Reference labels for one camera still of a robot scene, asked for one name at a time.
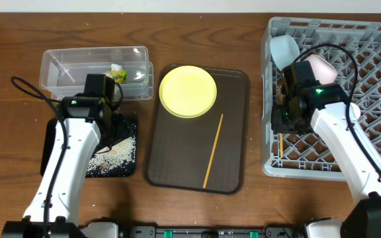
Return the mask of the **small white green cup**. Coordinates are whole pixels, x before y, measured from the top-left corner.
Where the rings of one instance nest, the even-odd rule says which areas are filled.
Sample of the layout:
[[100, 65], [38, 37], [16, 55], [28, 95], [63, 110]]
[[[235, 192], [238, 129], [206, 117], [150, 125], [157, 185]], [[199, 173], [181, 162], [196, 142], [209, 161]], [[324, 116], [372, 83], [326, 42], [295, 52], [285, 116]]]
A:
[[354, 115], [355, 115], [355, 118], [356, 118], [356, 119], [359, 119], [360, 116], [361, 116], [361, 111], [360, 111], [359, 106], [356, 105], [356, 104], [353, 103], [353, 102], [352, 102], [350, 105], [351, 105], [351, 108], [352, 108], [353, 113], [354, 113]]

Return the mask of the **white rice bowl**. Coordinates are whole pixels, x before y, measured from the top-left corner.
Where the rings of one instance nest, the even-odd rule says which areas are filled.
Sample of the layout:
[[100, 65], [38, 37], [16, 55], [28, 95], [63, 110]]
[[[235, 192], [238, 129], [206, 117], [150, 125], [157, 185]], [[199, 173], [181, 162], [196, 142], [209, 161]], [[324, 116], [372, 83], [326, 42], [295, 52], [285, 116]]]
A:
[[322, 84], [334, 83], [337, 78], [337, 70], [325, 59], [316, 54], [306, 58], [312, 67], [315, 78]]

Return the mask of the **green yellow snack wrapper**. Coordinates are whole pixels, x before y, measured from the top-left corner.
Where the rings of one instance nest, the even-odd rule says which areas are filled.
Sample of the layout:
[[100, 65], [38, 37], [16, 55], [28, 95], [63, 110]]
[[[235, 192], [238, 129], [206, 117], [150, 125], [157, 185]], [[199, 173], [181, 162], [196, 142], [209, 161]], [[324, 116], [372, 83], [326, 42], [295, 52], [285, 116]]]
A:
[[110, 77], [116, 83], [121, 83], [127, 80], [128, 74], [126, 70], [119, 70], [119, 71], [110, 70], [110, 71], [104, 72], [104, 75], [106, 75], [107, 77]]

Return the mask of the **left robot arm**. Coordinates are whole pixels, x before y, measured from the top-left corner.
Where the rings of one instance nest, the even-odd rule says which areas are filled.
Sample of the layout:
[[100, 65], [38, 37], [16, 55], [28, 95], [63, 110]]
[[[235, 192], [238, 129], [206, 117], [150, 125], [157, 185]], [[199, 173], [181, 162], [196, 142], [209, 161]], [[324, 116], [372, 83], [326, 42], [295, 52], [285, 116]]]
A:
[[56, 107], [55, 136], [39, 189], [21, 221], [8, 221], [2, 237], [120, 237], [115, 221], [80, 228], [79, 201], [94, 154], [132, 135], [111, 98], [65, 97]]

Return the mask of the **light blue bowl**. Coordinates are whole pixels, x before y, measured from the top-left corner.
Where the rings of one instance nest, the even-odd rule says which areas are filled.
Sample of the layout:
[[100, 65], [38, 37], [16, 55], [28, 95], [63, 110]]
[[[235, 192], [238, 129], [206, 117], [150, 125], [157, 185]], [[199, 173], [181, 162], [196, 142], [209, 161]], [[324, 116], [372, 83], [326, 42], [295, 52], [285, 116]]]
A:
[[296, 41], [289, 35], [271, 38], [270, 51], [273, 61], [280, 71], [289, 66], [300, 55]]

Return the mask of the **yellow round plate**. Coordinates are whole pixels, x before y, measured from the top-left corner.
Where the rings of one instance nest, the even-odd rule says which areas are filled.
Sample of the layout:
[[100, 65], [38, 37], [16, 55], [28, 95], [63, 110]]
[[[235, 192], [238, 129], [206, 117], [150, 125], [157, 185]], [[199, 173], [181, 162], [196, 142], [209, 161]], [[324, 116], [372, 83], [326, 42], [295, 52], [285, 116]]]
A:
[[205, 69], [192, 65], [170, 70], [161, 80], [159, 99], [179, 118], [196, 118], [208, 112], [217, 97], [216, 82]]

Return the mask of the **white napkin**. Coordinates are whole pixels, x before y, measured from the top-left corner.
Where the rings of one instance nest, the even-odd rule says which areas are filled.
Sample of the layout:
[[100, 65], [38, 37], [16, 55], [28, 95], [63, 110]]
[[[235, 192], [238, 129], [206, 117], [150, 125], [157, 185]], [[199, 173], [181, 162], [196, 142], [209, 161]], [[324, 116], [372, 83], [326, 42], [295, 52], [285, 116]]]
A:
[[121, 66], [121, 65], [118, 65], [118, 64], [112, 63], [112, 64], [111, 64], [111, 70], [112, 70], [112, 71], [122, 71], [122, 70], [123, 70], [123, 68], [122, 68], [122, 66]]

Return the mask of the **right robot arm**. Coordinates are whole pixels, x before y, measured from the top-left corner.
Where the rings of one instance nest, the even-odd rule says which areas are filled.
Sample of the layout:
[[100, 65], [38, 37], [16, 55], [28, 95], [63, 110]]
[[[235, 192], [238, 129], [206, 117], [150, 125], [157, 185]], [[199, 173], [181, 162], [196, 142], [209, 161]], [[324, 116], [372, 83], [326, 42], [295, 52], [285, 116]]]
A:
[[381, 237], [381, 158], [358, 123], [350, 100], [336, 83], [299, 88], [272, 107], [272, 129], [316, 133], [344, 174], [355, 207], [344, 221], [304, 225], [305, 237]]

